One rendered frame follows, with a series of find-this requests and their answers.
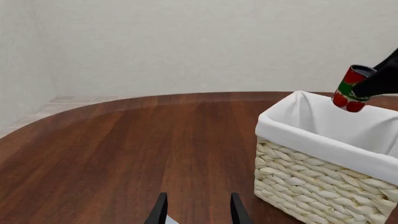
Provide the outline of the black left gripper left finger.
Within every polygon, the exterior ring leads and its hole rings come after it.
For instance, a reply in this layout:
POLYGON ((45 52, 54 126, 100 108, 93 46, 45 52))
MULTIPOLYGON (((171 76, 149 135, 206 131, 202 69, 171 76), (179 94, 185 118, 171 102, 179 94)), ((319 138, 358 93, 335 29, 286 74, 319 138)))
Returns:
POLYGON ((162 192, 159 194, 159 197, 144 224, 166 224, 167 209, 167 194, 162 192))

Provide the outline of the woven cream wicker basket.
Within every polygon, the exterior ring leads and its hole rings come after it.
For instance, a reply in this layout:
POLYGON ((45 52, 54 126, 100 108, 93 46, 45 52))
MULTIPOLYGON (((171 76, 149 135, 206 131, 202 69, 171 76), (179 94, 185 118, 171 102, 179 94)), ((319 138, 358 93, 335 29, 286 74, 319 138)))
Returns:
POLYGON ((367 175, 259 138, 254 193, 305 224, 386 224, 398 179, 367 175))

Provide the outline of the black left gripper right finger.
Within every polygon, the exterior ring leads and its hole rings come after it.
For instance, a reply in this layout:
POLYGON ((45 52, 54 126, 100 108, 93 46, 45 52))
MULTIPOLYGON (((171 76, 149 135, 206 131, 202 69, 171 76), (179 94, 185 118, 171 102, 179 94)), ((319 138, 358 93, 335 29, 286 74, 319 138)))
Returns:
POLYGON ((232 224, 253 224, 248 212, 246 211, 239 194, 233 192, 230 199, 230 212, 232 224))

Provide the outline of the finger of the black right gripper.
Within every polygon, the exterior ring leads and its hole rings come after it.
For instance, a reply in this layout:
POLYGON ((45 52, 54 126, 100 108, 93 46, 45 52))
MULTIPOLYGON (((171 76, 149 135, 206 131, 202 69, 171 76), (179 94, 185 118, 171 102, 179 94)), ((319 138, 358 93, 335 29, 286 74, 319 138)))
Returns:
POLYGON ((398 59, 398 48, 396 48, 386 59, 384 59, 381 63, 378 63, 375 67, 373 67, 374 70, 380 70, 382 67, 384 67, 389 61, 393 59, 398 59))
POLYGON ((398 58, 391 59, 365 81, 353 87, 358 97, 398 94, 398 58))

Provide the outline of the white cloth basket liner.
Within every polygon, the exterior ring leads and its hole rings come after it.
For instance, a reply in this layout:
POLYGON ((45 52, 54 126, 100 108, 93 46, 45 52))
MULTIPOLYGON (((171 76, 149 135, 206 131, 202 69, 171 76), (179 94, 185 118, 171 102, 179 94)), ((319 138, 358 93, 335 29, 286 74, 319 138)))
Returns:
POLYGON ((398 111, 365 106, 357 113, 304 91, 258 117, 256 136, 367 175, 398 179, 398 111))

